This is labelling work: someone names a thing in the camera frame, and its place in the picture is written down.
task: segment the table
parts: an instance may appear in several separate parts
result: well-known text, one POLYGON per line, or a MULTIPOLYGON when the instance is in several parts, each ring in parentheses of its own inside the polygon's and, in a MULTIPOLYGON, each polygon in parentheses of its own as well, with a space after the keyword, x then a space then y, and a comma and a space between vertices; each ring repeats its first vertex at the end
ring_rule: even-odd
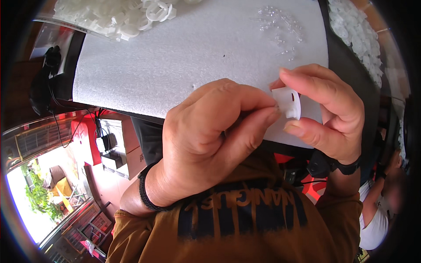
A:
MULTIPOLYGON (((353 52, 346 45, 344 45, 342 41, 330 30, 326 1, 320 0, 319 5, 325 24, 326 39, 328 44, 328 66, 342 80, 353 87, 365 105, 365 125, 363 128, 362 136, 362 165, 364 165, 366 162, 365 160, 371 154, 371 148, 376 132, 380 104, 380 92, 379 89, 372 83, 369 74, 359 62, 358 58, 356 58, 353 52)), ((164 121, 162 118, 125 112, 113 109, 112 107, 109 109, 155 123, 162 124, 164 121)), ((273 141, 263 141, 262 147, 273 152, 293 157, 305 157, 307 159, 313 152, 313 149, 304 149, 301 147, 276 143, 273 141)))

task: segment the shirt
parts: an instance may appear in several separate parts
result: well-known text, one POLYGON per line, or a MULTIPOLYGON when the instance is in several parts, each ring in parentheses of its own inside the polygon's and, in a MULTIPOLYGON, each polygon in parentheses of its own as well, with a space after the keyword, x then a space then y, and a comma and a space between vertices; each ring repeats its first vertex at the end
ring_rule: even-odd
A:
MULTIPOLYGON (((367 181, 360 187, 360 201, 363 202, 370 191, 370 185, 373 181, 367 181)), ((377 199, 377 211, 371 222, 365 226, 364 218, 360 215, 360 248, 373 250, 377 248, 384 240, 389 229, 389 219, 387 216, 388 206, 384 198, 379 195, 377 199)))
POLYGON ((273 155, 252 154, 224 182, 170 212, 115 213, 107 262, 352 262, 362 203, 316 206, 282 180, 273 155))

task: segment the plastic pieces pile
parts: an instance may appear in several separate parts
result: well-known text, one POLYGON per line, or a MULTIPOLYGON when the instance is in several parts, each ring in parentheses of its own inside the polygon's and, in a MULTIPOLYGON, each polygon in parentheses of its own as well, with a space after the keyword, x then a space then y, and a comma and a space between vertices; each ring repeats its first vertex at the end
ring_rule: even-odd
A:
POLYGON ((366 20, 367 15, 349 0, 329 0, 330 26, 333 32, 350 46, 371 78, 381 88, 381 60, 378 35, 366 20))
POLYGON ((260 21, 260 31, 269 34, 269 40, 275 41, 282 50, 277 55, 284 55, 291 61, 296 55, 294 43, 303 41, 302 27, 298 21, 286 11, 265 6, 258 10, 257 18, 250 18, 260 21))
MULTIPOLYGON (((117 41, 129 40, 153 22, 173 19, 179 0, 57 0, 54 19, 72 23, 117 41)), ((202 0, 184 0, 188 4, 202 0)))

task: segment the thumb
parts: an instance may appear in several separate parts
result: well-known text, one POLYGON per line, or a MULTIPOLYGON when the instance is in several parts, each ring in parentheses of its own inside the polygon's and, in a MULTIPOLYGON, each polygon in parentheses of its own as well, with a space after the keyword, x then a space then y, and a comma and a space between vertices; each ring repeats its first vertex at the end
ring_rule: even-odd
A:
POLYGON ((345 146, 344 136, 340 132, 309 118, 287 122, 284 131, 297 136, 306 144, 321 150, 332 158, 335 158, 337 147, 345 146))
POLYGON ((267 128, 280 116, 278 107, 260 109, 248 115, 227 135, 215 155, 216 163, 236 167, 262 143, 267 128))

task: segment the black bracelet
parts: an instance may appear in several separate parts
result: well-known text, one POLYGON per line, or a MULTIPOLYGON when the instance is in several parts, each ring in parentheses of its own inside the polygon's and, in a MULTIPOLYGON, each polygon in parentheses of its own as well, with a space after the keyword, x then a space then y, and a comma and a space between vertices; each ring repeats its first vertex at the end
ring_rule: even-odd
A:
POLYGON ((170 206, 166 206, 166 207, 161 207, 161 206, 156 206, 154 205, 148 198, 148 196, 146 195, 146 190, 145 190, 145 180, 146 180, 146 175, 148 174, 149 170, 158 162, 154 162, 152 164, 149 164, 148 166, 146 166, 145 169, 143 169, 143 171, 140 172, 138 178, 140 179, 139 182, 139 195, 140 198, 142 200, 142 202, 146 205, 147 208, 149 208, 152 211, 159 211, 159 212, 168 212, 171 211, 175 206, 176 203, 170 205, 170 206))

